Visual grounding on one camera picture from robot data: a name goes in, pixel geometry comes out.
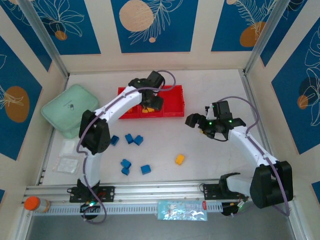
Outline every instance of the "plastic bag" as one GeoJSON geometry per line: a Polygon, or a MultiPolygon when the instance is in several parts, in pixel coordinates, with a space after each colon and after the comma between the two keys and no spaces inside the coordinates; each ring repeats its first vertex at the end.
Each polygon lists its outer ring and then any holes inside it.
{"type": "Polygon", "coordinates": [[[158,220],[207,221],[205,201],[158,201],[158,220]]]}
{"type": "Polygon", "coordinates": [[[53,167],[54,172],[76,175],[79,170],[80,161],[83,160],[82,154],[77,153],[77,139],[65,139],[53,167]]]}

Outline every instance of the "blue cube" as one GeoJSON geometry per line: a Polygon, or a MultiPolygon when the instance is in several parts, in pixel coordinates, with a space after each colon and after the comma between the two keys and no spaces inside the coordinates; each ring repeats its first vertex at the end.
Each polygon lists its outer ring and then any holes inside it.
{"type": "Polygon", "coordinates": [[[121,166],[125,169],[129,169],[131,167],[131,162],[129,162],[127,159],[123,159],[121,162],[121,166]]]}
{"type": "Polygon", "coordinates": [[[119,137],[116,135],[113,135],[110,141],[110,144],[115,146],[117,144],[117,142],[119,141],[119,137]]]}
{"type": "Polygon", "coordinates": [[[144,138],[140,135],[136,136],[136,138],[134,139],[134,143],[137,144],[138,146],[140,146],[140,144],[144,141],[144,138]]]}
{"type": "Polygon", "coordinates": [[[144,165],[141,167],[141,172],[142,172],[142,175],[145,175],[145,174],[148,174],[148,173],[151,173],[151,168],[149,165],[144,165]]]}
{"type": "Polygon", "coordinates": [[[129,175],[129,173],[130,173],[130,171],[129,171],[129,169],[128,168],[122,168],[122,170],[121,170],[121,172],[124,174],[124,175],[129,175]]]}
{"type": "Polygon", "coordinates": [[[125,139],[128,142],[128,144],[132,144],[134,142],[134,138],[131,136],[131,134],[125,135],[125,139]]]}

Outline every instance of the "orange bottle cap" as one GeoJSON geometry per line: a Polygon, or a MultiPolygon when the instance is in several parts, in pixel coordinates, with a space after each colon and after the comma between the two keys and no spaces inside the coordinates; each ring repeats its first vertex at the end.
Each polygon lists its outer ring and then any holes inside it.
{"type": "Polygon", "coordinates": [[[30,211],[36,210],[40,205],[40,199],[36,196],[28,197],[24,202],[24,208],[30,211]]]}

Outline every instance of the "red container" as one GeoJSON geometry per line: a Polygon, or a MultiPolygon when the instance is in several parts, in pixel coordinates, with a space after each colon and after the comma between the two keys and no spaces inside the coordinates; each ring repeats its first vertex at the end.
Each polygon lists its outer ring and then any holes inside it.
{"type": "MultiPolygon", "coordinates": [[[[169,89],[171,86],[164,86],[164,89],[169,89]]],[[[118,95],[123,92],[125,88],[118,88],[118,95]]],[[[143,108],[137,105],[127,111],[120,119],[139,119],[139,118],[162,118],[162,117],[184,117],[185,116],[185,101],[183,96],[183,89],[181,85],[176,85],[170,91],[161,91],[158,93],[163,98],[163,106],[160,111],[144,113],[143,108]]]]}
{"type": "Polygon", "coordinates": [[[181,85],[176,85],[170,91],[162,91],[159,96],[164,99],[162,111],[163,117],[184,117],[185,116],[185,101],[181,85]]]}

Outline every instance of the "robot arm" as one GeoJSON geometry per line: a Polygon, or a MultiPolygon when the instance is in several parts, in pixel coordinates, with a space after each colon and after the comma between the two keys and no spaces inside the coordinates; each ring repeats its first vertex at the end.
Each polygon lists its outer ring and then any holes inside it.
{"type": "Polygon", "coordinates": [[[198,113],[191,114],[187,117],[185,124],[192,128],[198,124],[201,132],[211,139],[216,139],[216,133],[222,134],[225,141],[231,141],[255,168],[252,178],[242,177],[239,173],[221,176],[219,181],[221,194],[228,195],[230,192],[236,192],[249,196],[258,208],[283,203],[284,199],[280,186],[274,179],[271,163],[280,177],[288,201],[291,201],[293,182],[289,163],[280,162],[268,153],[247,131],[246,124],[240,118],[233,118],[227,101],[214,102],[206,106],[205,110],[206,116],[198,113]]]}
{"type": "Polygon", "coordinates": [[[81,142],[84,151],[88,153],[84,167],[89,186],[87,186],[84,176],[78,179],[77,187],[73,188],[72,192],[70,192],[76,196],[74,199],[78,199],[79,202],[90,201],[93,197],[88,187],[91,187],[97,194],[100,184],[102,154],[111,142],[109,126],[114,124],[129,109],[139,104],[143,108],[160,110],[163,105],[163,99],[157,96],[157,93],[153,89],[159,89],[164,84],[165,79],[162,75],[156,71],[152,71],[148,78],[135,78],[130,81],[124,91],[105,106],[94,112],[87,110],[83,113],[79,132],[80,138],[83,136],[88,125],[97,116],[99,118],[88,129],[81,142]]]}

